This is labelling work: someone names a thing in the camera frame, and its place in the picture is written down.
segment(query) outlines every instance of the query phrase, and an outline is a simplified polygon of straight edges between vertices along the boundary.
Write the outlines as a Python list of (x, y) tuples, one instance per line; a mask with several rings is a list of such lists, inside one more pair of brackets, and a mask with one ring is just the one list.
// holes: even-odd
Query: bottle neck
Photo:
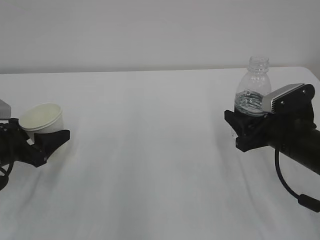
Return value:
[(257, 69), (252, 69), (250, 67), (247, 67), (247, 70), (249, 73), (255, 74), (255, 75), (262, 75), (262, 74), (266, 74), (267, 72), (269, 72), (269, 68), (257, 70)]
[(269, 59), (264, 56), (252, 56), (247, 69), (253, 74), (265, 74), (269, 71)]

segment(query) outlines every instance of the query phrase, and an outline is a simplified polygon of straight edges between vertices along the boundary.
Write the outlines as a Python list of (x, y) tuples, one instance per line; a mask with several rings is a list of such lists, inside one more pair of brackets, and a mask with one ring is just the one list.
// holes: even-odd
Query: plastic water bottle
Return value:
[(269, 59), (264, 56), (252, 56), (248, 72), (242, 78), (234, 98), (236, 110), (254, 117), (263, 116), (262, 98), (271, 93), (271, 83), (267, 75)]

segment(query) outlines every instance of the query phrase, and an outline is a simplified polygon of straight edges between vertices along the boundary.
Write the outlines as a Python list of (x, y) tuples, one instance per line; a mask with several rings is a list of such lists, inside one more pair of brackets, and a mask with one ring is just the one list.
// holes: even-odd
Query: white table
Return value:
[[(34, 168), (17, 162), (0, 192), (1, 240), (306, 240), (320, 214), (283, 188), (270, 147), (242, 153), (224, 110), (245, 69), (0, 75), (12, 116), (62, 106), (71, 141)], [(273, 89), (320, 84), (271, 68)], [(281, 155), (288, 184), (320, 199), (320, 176)]]

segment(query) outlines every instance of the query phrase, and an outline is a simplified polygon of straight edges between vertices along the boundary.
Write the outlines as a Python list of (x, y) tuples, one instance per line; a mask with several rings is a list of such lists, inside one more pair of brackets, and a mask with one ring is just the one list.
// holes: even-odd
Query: paper cup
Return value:
[(26, 111), (19, 125), (35, 142), (35, 134), (49, 134), (64, 129), (62, 109), (55, 103), (44, 103)]

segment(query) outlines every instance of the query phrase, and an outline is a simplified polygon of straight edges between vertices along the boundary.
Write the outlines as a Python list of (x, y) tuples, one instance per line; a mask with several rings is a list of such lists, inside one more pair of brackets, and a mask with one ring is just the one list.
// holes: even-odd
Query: wall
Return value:
[(0, 72), (273, 66), (320, 77), (319, 0), (0, 0)]

